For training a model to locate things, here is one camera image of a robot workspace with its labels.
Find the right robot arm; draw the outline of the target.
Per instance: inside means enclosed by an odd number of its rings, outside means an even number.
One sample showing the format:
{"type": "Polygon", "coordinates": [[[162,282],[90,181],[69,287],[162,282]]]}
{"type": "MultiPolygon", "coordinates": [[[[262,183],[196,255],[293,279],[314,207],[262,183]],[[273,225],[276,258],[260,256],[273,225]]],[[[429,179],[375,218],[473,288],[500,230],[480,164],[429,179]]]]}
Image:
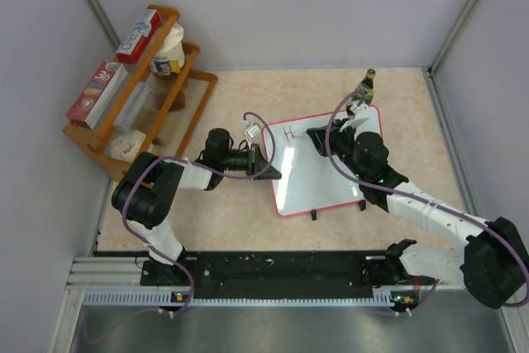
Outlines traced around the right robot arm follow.
{"type": "Polygon", "coordinates": [[[458,285],[488,308],[515,307],[512,297],[528,285],[528,252],[515,224],[486,220],[432,197],[388,163],[380,134],[357,132],[346,120],[307,129],[317,153],[359,185],[365,200],[415,222],[448,248],[413,240],[391,245],[386,274],[395,283],[424,276],[458,285]]]}

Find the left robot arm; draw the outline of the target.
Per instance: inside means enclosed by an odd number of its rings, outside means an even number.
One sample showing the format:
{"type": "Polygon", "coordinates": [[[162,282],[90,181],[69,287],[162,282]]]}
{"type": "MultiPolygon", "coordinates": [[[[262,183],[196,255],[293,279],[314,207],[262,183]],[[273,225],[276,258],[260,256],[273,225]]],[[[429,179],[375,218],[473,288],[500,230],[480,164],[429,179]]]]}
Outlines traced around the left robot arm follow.
{"type": "Polygon", "coordinates": [[[208,132],[195,161],[139,154],[112,194],[111,204],[122,215],[123,226],[149,250],[159,263],[159,274],[170,284],[187,276],[184,253],[169,221],[169,210],[178,189],[211,191],[227,171],[243,172],[242,179],[280,180],[282,174],[267,162],[260,145],[246,141],[233,147],[229,131],[208,132]]]}

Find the pink framed whiteboard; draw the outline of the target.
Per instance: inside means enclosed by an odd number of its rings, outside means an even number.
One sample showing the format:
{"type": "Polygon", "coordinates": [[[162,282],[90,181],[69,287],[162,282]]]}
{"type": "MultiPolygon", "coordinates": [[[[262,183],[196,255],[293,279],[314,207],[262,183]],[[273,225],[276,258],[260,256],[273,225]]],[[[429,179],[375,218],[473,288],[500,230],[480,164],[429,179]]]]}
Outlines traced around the pink framed whiteboard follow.
{"type": "Polygon", "coordinates": [[[330,112],[273,122],[261,132],[264,156],[282,173],[272,182],[276,212],[291,217],[364,200],[359,185],[340,175],[321,157],[308,136],[293,139],[295,131],[324,127],[330,112]]]}

